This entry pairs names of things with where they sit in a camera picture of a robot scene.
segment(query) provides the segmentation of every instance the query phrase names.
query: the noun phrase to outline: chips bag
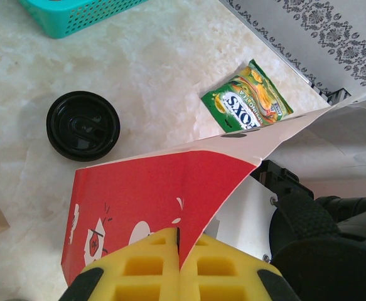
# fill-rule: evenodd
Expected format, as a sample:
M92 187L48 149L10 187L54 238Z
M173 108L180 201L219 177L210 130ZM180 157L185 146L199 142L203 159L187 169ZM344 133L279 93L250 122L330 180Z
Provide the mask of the chips bag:
M293 113L254 60L202 101L225 132L272 124Z

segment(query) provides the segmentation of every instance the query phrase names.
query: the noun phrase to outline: black cup lid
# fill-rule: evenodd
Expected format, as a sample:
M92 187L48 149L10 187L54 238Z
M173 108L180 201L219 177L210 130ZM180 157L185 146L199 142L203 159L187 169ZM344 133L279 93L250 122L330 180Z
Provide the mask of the black cup lid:
M120 120L103 97L85 91L61 96L46 119L50 144L75 161L94 161L105 156L120 135Z

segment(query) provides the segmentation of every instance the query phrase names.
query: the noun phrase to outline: white marble surface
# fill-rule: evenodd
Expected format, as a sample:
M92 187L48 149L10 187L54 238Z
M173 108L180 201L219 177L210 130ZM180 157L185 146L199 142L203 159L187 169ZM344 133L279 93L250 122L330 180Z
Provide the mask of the white marble surface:
M50 146L45 117L73 90L108 99L122 132L96 163L155 151L222 130L201 103L255 58L295 114L327 104L217 0L149 0L63 40L47 38L15 0L0 0L0 301L57 300L77 163Z

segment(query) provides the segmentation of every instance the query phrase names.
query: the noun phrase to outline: damask pattern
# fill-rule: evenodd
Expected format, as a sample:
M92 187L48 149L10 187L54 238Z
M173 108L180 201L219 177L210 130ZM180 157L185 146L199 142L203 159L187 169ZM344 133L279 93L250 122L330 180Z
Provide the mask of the damask pattern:
M297 69L299 69L317 87L325 93L328 89L323 88L323 81L315 83L316 78L312 73L307 73L301 67L301 62L291 57L290 53L280 43L275 43L275 37L269 37L265 28L258 27L256 20L251 20L251 15L247 11L241 10L238 0L227 1L249 24L251 24L273 47L284 55ZM354 80L362 87L366 86L366 41L360 38L360 34L353 30L353 26L341 20L340 13L335 12L335 8L329 1L319 0L275 0L282 3L282 8L293 15L295 22L305 30L310 32L310 36L318 40L318 44L331 55L338 64L343 65L343 70L350 72Z

